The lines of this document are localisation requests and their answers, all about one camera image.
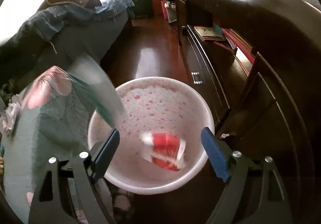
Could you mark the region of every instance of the dresser drawer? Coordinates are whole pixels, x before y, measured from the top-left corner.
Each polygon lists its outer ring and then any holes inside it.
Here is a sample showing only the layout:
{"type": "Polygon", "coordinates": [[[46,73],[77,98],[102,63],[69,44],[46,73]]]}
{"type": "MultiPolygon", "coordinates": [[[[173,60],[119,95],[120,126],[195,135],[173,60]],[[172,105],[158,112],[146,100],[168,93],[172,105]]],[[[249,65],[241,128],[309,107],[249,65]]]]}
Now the dresser drawer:
{"type": "Polygon", "coordinates": [[[194,31],[188,27],[187,33],[188,43],[193,48],[193,52],[198,61],[198,65],[202,70],[202,77],[206,83],[207,90],[207,103],[211,103],[214,109],[215,117],[216,117],[216,125],[215,127],[218,129],[220,124],[225,120],[227,114],[230,111],[230,107],[222,90],[219,80],[215,72],[213,71],[211,65],[208,63],[206,59],[205,53],[198,42],[197,37],[194,34],[194,31]]]}
{"type": "Polygon", "coordinates": [[[211,109],[214,119],[215,128],[219,126],[219,121],[216,115],[215,107],[211,100],[211,91],[209,84],[205,78],[202,67],[200,66],[197,55],[192,47],[193,41],[190,36],[186,38],[187,62],[190,70],[191,86],[204,98],[207,105],[211,109]]]}

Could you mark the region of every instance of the red container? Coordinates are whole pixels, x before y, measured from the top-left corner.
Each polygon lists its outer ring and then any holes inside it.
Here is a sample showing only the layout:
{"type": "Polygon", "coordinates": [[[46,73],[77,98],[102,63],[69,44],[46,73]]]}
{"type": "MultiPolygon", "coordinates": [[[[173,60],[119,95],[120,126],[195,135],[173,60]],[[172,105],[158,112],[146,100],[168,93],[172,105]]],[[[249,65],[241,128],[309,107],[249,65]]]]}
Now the red container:
{"type": "Polygon", "coordinates": [[[164,18],[165,18],[165,19],[168,19],[167,10],[166,10],[165,4],[166,4],[166,1],[165,1],[165,0],[162,0],[163,15],[164,15],[164,18]]]}
{"type": "Polygon", "coordinates": [[[151,0],[153,3],[154,15],[163,15],[162,1],[161,0],[151,0]]]}

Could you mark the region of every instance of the fabric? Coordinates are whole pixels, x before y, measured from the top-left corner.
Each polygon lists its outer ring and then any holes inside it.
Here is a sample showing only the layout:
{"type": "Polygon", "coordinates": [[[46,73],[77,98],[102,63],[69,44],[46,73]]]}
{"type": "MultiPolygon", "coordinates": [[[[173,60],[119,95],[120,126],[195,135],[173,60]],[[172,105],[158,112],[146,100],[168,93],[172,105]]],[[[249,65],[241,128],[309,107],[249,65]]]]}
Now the fabric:
{"type": "Polygon", "coordinates": [[[126,10],[132,16],[132,0],[106,0],[94,10],[76,4],[55,5],[36,12],[19,31],[0,46],[0,85],[30,70],[54,35],[66,25],[86,26],[104,21],[126,10]]]}
{"type": "Polygon", "coordinates": [[[135,212],[134,194],[119,189],[113,184],[109,185],[111,196],[113,198],[114,218],[117,224],[133,224],[133,216],[135,212]]]}
{"type": "Polygon", "coordinates": [[[61,4],[68,4],[68,3],[77,4],[79,6],[83,6],[89,9],[94,9],[97,6],[102,5],[100,0],[44,0],[44,2],[42,2],[40,7],[38,8],[38,11],[44,10],[54,5],[61,5],[61,4]]]}
{"type": "Polygon", "coordinates": [[[98,64],[111,45],[121,34],[128,21],[128,12],[123,11],[115,17],[100,22],[90,22],[86,26],[70,25],[52,38],[55,47],[49,44],[38,57],[33,68],[15,82],[21,91],[35,78],[52,66],[67,71],[82,53],[88,54],[98,64]]]}
{"type": "MultiPolygon", "coordinates": [[[[40,75],[26,91],[14,135],[2,137],[5,197],[23,223],[28,223],[27,193],[34,192],[48,159],[71,159],[88,150],[87,130],[95,109],[111,127],[124,110],[92,58],[81,58],[71,71],[54,66],[40,75]]],[[[73,180],[69,184],[80,210],[73,180]]]]}

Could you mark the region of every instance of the dark wood cabinet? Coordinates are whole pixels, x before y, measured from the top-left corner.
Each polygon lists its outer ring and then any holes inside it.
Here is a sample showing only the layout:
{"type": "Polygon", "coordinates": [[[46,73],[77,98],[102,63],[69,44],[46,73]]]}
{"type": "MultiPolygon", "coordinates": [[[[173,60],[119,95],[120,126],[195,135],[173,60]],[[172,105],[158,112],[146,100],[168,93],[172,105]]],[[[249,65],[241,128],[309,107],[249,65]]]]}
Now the dark wood cabinet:
{"type": "Polygon", "coordinates": [[[271,156],[295,221],[319,219],[321,13],[301,0],[177,2],[186,69],[202,81],[191,76],[190,84],[212,111],[215,137],[229,134],[229,146],[247,157],[271,156]],[[246,70],[235,53],[194,30],[213,20],[245,37],[252,67],[246,70]]]}

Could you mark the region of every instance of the metal bolt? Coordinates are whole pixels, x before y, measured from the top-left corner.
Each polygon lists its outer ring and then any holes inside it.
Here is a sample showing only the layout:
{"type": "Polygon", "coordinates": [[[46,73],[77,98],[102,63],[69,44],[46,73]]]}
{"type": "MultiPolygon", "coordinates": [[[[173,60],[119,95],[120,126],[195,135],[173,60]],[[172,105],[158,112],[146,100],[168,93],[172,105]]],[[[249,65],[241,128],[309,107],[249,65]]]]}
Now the metal bolt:
{"type": "Polygon", "coordinates": [[[89,155],[88,152],[83,151],[83,152],[81,152],[81,153],[79,154],[79,157],[82,158],[82,159],[85,159],[85,158],[88,157],[88,155],[89,155]]]}
{"type": "Polygon", "coordinates": [[[235,157],[235,158],[240,158],[242,156],[242,153],[240,151],[233,151],[232,152],[232,155],[235,157]]]}
{"type": "Polygon", "coordinates": [[[228,137],[230,134],[229,133],[223,133],[220,137],[220,139],[225,139],[226,137],[228,137]]]}
{"type": "Polygon", "coordinates": [[[51,157],[51,158],[49,159],[49,163],[50,163],[50,164],[53,164],[53,163],[55,163],[56,161],[57,161],[56,157],[51,157]]]}
{"type": "Polygon", "coordinates": [[[265,161],[270,163],[270,162],[273,161],[273,159],[272,159],[272,157],[270,157],[270,156],[266,156],[266,157],[265,157],[265,161]]]}

